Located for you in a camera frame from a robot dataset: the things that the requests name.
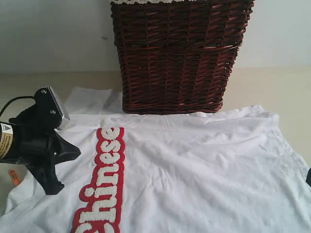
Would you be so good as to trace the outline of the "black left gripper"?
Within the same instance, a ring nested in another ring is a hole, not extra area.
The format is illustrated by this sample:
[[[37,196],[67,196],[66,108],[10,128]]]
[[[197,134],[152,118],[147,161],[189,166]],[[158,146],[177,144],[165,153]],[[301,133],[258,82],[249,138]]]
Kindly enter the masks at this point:
[[[8,163],[28,167],[46,195],[57,195],[65,186],[57,178],[55,164],[75,160],[81,155],[80,149],[55,129],[46,129],[40,123],[35,104],[10,118],[9,123],[13,142]]]

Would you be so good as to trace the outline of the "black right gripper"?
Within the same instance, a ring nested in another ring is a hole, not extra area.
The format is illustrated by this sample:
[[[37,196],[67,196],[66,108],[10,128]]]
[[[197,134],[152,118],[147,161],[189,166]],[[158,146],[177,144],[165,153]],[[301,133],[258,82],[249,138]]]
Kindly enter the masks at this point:
[[[311,168],[309,169],[306,176],[306,183],[311,187]]]

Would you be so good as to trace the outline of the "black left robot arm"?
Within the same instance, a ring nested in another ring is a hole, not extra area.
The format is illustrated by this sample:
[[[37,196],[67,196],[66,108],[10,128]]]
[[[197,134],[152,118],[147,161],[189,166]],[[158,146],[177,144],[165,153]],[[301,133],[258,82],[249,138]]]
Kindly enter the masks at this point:
[[[55,166],[78,158],[81,151],[63,139],[55,126],[44,120],[35,105],[0,124],[0,161],[24,165],[46,195],[56,195],[64,185]]]

